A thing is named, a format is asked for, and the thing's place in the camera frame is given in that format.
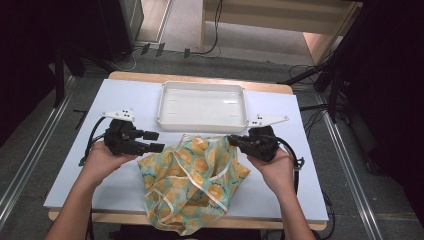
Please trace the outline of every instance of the hand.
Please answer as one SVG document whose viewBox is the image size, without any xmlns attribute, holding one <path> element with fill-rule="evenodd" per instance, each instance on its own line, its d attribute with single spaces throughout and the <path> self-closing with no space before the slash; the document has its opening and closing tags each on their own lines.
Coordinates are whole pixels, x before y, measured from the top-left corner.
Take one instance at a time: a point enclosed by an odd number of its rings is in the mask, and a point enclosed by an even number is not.
<svg viewBox="0 0 424 240">
<path fill-rule="evenodd" d="M 261 172 L 265 183 L 278 196 L 286 191 L 294 191 L 293 157 L 278 148 L 270 162 L 247 156 L 247 159 Z"/>
<path fill-rule="evenodd" d="M 94 189 L 102 183 L 104 178 L 121 167 L 122 164 L 136 157 L 136 155 L 127 154 L 115 156 L 104 142 L 96 142 L 91 148 L 78 179 Z"/>
</svg>

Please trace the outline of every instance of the table surface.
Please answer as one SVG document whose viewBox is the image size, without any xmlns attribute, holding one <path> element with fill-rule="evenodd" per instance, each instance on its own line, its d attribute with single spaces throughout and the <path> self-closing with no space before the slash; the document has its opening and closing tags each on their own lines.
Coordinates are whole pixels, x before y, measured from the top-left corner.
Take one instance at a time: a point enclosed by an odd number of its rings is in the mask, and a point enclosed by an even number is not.
<svg viewBox="0 0 424 240">
<path fill-rule="evenodd" d="M 158 142 L 174 145 L 183 133 L 167 132 L 156 123 L 156 112 L 166 81 L 237 84 L 245 89 L 248 118 L 256 114 L 288 115 L 290 120 L 274 124 L 274 132 L 292 146 L 298 157 L 306 163 L 300 172 L 298 198 L 310 227 L 322 230 L 328 221 L 315 166 L 303 130 L 302 120 L 295 95 L 289 86 L 269 83 L 255 83 L 238 80 L 211 79 L 188 76 L 114 72 L 105 80 L 87 114 L 86 120 L 66 158 L 64 165 L 44 203 L 50 208 L 53 220 L 77 178 L 88 136 L 103 111 L 132 108 L 137 129 L 160 133 Z M 103 121 L 96 136 L 104 132 L 109 121 Z M 220 133 L 194 133 L 215 136 Z M 264 183 L 261 174 L 250 164 L 245 154 L 239 152 L 239 162 L 251 173 L 235 192 L 228 213 L 208 227 L 222 228 L 263 228 L 280 229 L 280 210 L 275 195 Z M 93 220 L 96 222 L 121 224 L 149 224 L 145 215 L 144 195 L 146 194 L 141 172 L 135 161 L 124 164 L 107 177 L 95 192 L 93 198 Z"/>
</svg>

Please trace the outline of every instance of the white bracket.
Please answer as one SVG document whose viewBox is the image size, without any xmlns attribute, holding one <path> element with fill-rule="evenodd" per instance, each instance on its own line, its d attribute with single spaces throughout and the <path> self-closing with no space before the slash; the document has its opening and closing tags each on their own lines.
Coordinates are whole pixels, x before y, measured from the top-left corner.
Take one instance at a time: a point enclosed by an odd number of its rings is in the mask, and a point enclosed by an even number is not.
<svg viewBox="0 0 424 240">
<path fill-rule="evenodd" d="M 258 114 L 256 119 L 249 121 L 247 127 L 255 128 L 255 127 L 265 127 L 279 122 L 288 121 L 288 116 L 261 116 Z"/>
<path fill-rule="evenodd" d="M 103 117 L 118 119 L 118 120 L 124 120 L 128 122 L 134 122 L 134 112 L 132 109 L 125 109 L 122 111 L 116 111 L 116 112 L 102 112 Z"/>
</svg>

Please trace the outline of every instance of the plastic tray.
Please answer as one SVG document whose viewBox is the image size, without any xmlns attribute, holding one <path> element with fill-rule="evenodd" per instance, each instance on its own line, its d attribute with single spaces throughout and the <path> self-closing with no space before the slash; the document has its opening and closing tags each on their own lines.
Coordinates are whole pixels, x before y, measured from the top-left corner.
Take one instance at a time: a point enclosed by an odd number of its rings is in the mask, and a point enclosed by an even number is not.
<svg viewBox="0 0 424 240">
<path fill-rule="evenodd" d="M 169 131 L 241 132 L 248 123 L 244 89 L 239 85 L 166 82 L 157 123 Z"/>
</svg>

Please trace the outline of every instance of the crumpled fabric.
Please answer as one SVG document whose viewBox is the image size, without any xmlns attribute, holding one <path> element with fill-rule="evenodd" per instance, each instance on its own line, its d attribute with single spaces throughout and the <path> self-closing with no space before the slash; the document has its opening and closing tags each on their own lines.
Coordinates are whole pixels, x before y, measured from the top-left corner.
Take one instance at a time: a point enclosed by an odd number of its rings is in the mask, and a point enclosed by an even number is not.
<svg viewBox="0 0 424 240">
<path fill-rule="evenodd" d="M 175 146 L 138 162 L 146 213 L 157 229 L 190 235 L 225 215 L 250 170 L 238 163 L 227 136 L 183 135 Z"/>
</svg>

